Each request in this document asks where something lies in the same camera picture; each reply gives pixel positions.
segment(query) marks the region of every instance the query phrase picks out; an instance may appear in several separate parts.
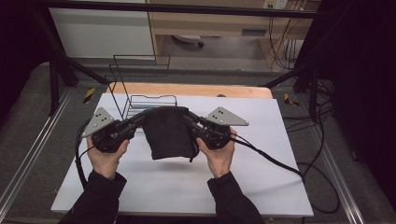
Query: white tabletop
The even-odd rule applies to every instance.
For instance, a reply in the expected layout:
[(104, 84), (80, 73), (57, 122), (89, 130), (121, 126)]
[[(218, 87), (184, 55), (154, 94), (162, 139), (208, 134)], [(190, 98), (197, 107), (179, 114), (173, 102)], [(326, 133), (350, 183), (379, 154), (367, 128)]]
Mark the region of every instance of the white tabletop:
[[(117, 95), (123, 101), (125, 96)], [(249, 121), (249, 126), (234, 127), (255, 147), (297, 169), (276, 100), (177, 96), (179, 106), (186, 106), (198, 116), (205, 116), (223, 106)], [(102, 95), (98, 106), (115, 119), (120, 118), (111, 94)], [(87, 148), (83, 141), (80, 152)], [(212, 177), (206, 157), (200, 153), (192, 163), (187, 158), (153, 161), (143, 131), (136, 131), (128, 151), (120, 160), (118, 172), (127, 180), (120, 196), (120, 214), (148, 216), (213, 216), (215, 202), (206, 181)], [(85, 175), (92, 170), (88, 157), (82, 158)], [(313, 216), (303, 182), (297, 174), (284, 170), (254, 152), (236, 144), (232, 172), (242, 191), (263, 216)], [(82, 193), (74, 161), (51, 207), (67, 212)]]

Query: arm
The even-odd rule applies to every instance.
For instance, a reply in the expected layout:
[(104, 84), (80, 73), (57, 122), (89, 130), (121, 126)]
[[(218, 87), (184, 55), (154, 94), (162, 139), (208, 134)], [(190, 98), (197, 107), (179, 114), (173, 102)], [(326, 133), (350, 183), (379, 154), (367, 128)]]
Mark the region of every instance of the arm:
[[(91, 137), (88, 148), (93, 147)], [(88, 151), (93, 171), (87, 187), (60, 224), (113, 223), (119, 210), (119, 197), (126, 179), (116, 173), (120, 157), (126, 152), (129, 141), (124, 141), (115, 153), (102, 153), (95, 147)]]
[(243, 194), (230, 171), (235, 151), (234, 141), (218, 150), (208, 149), (200, 138), (197, 138), (197, 142), (199, 149), (206, 155), (209, 169), (214, 176), (207, 181), (207, 185), (216, 202), (219, 223), (264, 223), (256, 206)]

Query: triangular metal plate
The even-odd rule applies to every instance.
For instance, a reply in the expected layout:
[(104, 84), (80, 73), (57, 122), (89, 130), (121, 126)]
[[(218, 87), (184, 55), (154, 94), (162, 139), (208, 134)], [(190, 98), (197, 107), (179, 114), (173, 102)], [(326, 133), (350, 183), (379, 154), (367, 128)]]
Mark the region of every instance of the triangular metal plate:
[(102, 107), (98, 107), (96, 112), (93, 114), (90, 123), (87, 125), (87, 128), (82, 134), (82, 137), (87, 137), (88, 135), (103, 129), (113, 121), (114, 118), (111, 117), (107, 111), (105, 111)]
[(247, 120), (241, 119), (222, 106), (219, 106), (205, 118), (218, 125), (248, 126)]

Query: black sleeve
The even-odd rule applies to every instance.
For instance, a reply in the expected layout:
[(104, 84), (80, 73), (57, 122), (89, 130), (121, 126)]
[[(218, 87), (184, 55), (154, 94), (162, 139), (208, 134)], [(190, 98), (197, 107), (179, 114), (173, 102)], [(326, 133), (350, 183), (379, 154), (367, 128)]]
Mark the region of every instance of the black sleeve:
[(109, 180), (92, 171), (84, 192), (59, 224), (113, 223), (119, 210), (119, 197), (125, 184), (126, 179), (118, 173), (114, 180)]
[(264, 223), (259, 210), (243, 194), (231, 172), (218, 179), (210, 179), (207, 185), (215, 198), (219, 223)]

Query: floor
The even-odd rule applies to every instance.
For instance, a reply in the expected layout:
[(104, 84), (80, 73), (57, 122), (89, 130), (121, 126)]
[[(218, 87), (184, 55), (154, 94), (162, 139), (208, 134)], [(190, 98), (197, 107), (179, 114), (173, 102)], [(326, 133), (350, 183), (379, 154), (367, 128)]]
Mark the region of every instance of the floor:
[[(172, 56), (170, 71), (167, 77), (131, 77), (131, 81), (142, 82), (175, 82), (196, 84), (223, 84), (258, 86), (286, 72), (271, 71), (263, 63), (263, 55), (259, 51), (258, 42), (240, 38), (205, 37), (205, 46), (200, 49), (195, 45), (181, 43), (168, 36), (165, 39), (163, 52)], [(92, 69), (100, 75), (109, 75), (107, 66), (90, 63)], [(74, 141), (79, 124), (89, 118), (95, 109), (100, 93), (106, 86), (99, 85), (91, 79), (78, 75), (80, 82), (76, 88), (64, 87), (60, 81), (61, 91), (69, 94), (63, 113), (50, 128), (48, 139), (39, 146), (39, 154), (34, 155), (31, 147), (36, 144), (43, 126), (49, 119), (50, 89), (49, 69), (39, 66), (32, 73), (30, 80), (21, 93), (20, 100), (8, 113), (5, 123), (0, 129), (0, 192), (14, 192), (14, 198), (0, 200), (4, 215), (3, 223), (56, 223), (61, 214), (50, 211), (56, 196), (56, 189), (62, 184), (64, 175), (74, 157)], [(280, 87), (272, 89), (278, 100), (283, 117), (305, 116), (306, 93), (292, 91), (293, 79)], [(332, 83), (323, 81), (324, 85)], [(95, 93), (88, 104), (82, 101), (89, 88), (95, 87)], [(285, 103), (285, 93), (290, 102)], [(326, 97), (319, 96), (319, 102)], [(310, 162), (319, 147), (317, 138), (318, 126), (307, 127), (311, 123), (285, 120), (289, 132), (290, 144), (297, 161)], [(350, 190), (353, 202), (359, 208), (364, 223), (396, 223), (395, 211), (389, 205), (385, 195), (375, 183), (370, 171), (364, 163), (352, 160), (351, 151), (343, 131), (337, 123), (336, 114), (329, 113), (324, 122), (325, 146), (332, 155)], [(25, 158), (35, 158), (28, 166)], [(315, 165), (327, 176), (331, 172), (326, 159), (320, 157)], [(22, 176), (21, 184), (15, 183), (13, 177), (19, 169), (25, 169), (27, 176)], [(324, 210), (332, 210), (336, 206), (336, 197), (330, 185), (316, 171), (308, 173), (306, 188), (311, 202)], [(333, 214), (325, 214), (314, 209), (315, 216), (305, 219), (307, 223), (350, 223), (347, 207), (342, 204)], [(266, 218), (269, 223), (300, 223), (292, 218)]]

